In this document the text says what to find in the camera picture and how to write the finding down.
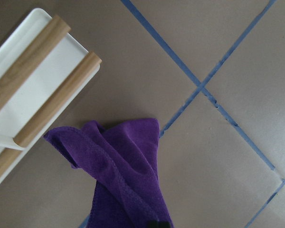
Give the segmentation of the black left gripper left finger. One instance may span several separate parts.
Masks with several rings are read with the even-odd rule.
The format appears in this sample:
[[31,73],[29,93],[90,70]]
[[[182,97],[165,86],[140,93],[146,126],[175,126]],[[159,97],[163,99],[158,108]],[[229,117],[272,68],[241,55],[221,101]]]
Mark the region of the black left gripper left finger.
[[158,228],[158,221],[149,221],[148,228]]

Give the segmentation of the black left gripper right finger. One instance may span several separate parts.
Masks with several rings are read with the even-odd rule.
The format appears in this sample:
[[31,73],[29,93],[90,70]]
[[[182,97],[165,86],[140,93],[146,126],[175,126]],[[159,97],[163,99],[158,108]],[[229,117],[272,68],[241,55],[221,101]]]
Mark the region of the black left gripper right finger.
[[171,228],[171,225],[168,221],[159,221],[158,228]]

